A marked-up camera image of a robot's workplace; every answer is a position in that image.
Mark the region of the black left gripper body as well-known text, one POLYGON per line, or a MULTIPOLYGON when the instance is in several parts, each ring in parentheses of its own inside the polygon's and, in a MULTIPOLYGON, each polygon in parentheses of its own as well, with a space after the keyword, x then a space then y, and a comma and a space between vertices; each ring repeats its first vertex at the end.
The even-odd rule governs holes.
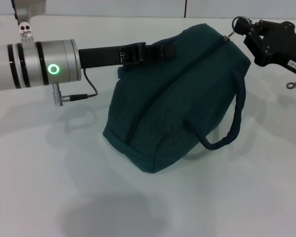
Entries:
POLYGON ((128 65, 144 62, 145 42, 122 46, 79 49, 80 64, 83 69, 128 65))

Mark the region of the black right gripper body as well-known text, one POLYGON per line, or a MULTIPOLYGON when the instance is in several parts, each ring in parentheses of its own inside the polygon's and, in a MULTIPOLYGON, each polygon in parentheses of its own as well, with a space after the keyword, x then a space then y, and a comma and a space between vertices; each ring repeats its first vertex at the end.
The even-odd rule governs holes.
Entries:
POLYGON ((296 33, 292 22, 275 23, 260 20, 261 35, 270 32, 264 45, 269 50, 267 57, 255 57, 255 63, 261 67, 269 64, 280 65, 296 74, 296 33))

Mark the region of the dark teal insulated lunch bag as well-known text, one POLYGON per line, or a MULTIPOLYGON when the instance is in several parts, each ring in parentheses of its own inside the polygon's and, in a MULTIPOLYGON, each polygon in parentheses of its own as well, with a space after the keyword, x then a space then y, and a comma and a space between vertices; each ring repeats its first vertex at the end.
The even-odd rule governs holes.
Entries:
POLYGON ((207 24, 163 39, 176 57, 118 69, 106 140, 141 171, 159 172, 197 144, 217 150, 240 131, 249 58, 207 24))

